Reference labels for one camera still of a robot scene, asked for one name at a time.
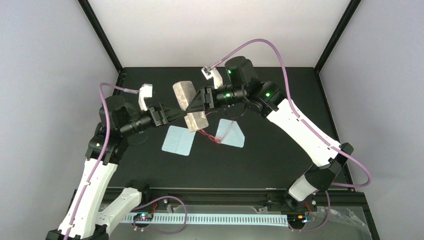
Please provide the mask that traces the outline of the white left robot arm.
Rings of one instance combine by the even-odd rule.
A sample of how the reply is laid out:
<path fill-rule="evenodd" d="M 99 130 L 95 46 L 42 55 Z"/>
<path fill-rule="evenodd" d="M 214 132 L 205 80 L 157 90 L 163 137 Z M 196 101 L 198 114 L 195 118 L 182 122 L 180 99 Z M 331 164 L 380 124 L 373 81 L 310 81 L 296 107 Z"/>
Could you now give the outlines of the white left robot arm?
<path fill-rule="evenodd" d="M 84 170 L 68 212 L 48 240 L 107 240 L 132 209 L 149 200 L 149 184 L 131 180 L 120 196 L 100 211 L 109 182 L 129 147 L 128 138 L 165 126 L 186 113 L 164 104 L 141 110 L 123 96 L 112 95 L 99 109 L 100 123 L 89 141 Z"/>

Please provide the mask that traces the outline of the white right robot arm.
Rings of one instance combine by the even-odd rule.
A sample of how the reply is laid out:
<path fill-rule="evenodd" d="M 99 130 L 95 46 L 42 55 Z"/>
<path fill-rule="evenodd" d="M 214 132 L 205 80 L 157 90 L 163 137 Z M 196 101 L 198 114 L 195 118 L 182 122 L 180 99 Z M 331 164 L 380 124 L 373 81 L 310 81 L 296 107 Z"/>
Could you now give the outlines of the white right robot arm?
<path fill-rule="evenodd" d="M 279 86 L 260 81 L 251 60 L 233 57 L 225 63 L 230 84 L 202 87 L 185 109 L 203 112 L 243 103 L 288 134 L 311 158 L 313 165 L 288 188 L 285 204 L 299 209 L 305 199 L 318 191 L 326 191 L 346 164 L 354 148 L 336 141 L 309 120 Z"/>

